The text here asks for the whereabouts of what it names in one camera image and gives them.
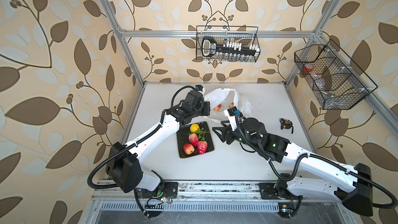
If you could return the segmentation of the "red fake apple large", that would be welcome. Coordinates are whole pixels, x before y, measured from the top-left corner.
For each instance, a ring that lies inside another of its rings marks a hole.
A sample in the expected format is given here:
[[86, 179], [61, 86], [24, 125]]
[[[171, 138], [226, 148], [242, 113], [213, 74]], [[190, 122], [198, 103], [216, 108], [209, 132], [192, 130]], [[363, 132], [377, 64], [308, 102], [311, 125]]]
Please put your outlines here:
[[191, 155], [195, 152], [195, 147], [192, 144], [184, 144], [183, 151], [186, 155]]

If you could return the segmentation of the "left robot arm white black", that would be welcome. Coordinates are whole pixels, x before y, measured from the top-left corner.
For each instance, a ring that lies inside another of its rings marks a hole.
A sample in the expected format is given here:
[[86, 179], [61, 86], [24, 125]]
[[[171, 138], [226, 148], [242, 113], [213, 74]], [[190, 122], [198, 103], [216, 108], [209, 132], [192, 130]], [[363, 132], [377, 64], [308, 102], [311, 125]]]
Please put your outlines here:
[[[143, 171], [141, 163], [159, 144], [179, 129], [188, 125], [193, 118], [210, 115], [210, 103], [204, 100], [201, 85], [184, 86], [172, 97], [171, 107], [162, 111], [160, 121], [139, 137], [122, 145], [114, 144], [107, 159], [89, 174], [87, 184], [92, 189], [120, 188], [129, 193], [134, 189], [157, 191], [161, 176], [155, 172]], [[98, 185], [94, 175], [101, 169], [114, 181], [113, 184]]]

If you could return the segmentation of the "small yellow fake lemon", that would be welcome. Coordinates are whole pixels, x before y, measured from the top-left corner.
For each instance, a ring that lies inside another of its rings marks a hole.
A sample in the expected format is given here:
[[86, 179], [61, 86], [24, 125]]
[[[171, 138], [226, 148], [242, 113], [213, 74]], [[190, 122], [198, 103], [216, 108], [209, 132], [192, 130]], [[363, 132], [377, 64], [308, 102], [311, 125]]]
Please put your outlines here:
[[192, 125], [190, 126], [190, 132], [192, 132], [192, 133], [197, 133], [198, 130], [200, 130], [200, 127], [199, 127], [198, 124], [192, 124]]

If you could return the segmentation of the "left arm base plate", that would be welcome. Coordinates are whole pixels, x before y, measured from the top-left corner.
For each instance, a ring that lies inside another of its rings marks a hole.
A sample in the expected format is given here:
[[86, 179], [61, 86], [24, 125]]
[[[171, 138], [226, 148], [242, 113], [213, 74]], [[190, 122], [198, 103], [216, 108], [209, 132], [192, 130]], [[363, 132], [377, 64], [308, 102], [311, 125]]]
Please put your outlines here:
[[159, 199], [174, 199], [178, 194], [178, 185], [176, 181], [161, 182], [160, 185], [154, 190], [139, 189], [138, 196], [143, 199], [159, 198]]

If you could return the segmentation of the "white plastic bag lemon print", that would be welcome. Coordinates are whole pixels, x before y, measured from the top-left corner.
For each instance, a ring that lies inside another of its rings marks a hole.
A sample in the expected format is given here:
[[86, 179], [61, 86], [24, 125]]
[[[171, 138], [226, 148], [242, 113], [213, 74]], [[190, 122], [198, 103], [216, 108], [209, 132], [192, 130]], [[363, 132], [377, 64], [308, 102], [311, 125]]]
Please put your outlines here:
[[[221, 121], [227, 120], [224, 111], [228, 110], [231, 103], [234, 103], [234, 106], [236, 106], [245, 117], [251, 116], [252, 104], [249, 98], [244, 94], [240, 94], [236, 89], [215, 89], [204, 95], [204, 100], [210, 103], [210, 115], [205, 118], [214, 122], [221, 123]], [[224, 106], [224, 110], [220, 112], [214, 111], [213, 109], [219, 104]]]

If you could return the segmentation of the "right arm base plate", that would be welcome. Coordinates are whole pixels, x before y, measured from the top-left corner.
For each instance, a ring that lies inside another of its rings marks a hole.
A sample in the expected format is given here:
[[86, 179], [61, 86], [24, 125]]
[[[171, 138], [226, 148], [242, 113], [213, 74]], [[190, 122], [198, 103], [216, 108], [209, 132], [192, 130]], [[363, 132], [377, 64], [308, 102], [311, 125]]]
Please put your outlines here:
[[259, 183], [259, 192], [262, 200], [299, 200], [300, 196], [293, 195], [287, 188], [286, 182]]

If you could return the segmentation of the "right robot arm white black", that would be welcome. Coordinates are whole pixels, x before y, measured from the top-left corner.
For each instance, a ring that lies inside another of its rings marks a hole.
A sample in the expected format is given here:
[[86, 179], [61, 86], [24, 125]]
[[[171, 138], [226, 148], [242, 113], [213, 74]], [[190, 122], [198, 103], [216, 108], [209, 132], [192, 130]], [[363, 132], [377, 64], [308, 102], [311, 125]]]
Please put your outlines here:
[[301, 148], [268, 133], [262, 122], [244, 117], [236, 107], [224, 113], [228, 120], [212, 130], [223, 143], [237, 141], [264, 158], [283, 183], [285, 195], [334, 200], [367, 217], [373, 216], [374, 208], [398, 206], [398, 199], [389, 190], [372, 181], [368, 166], [343, 164]]

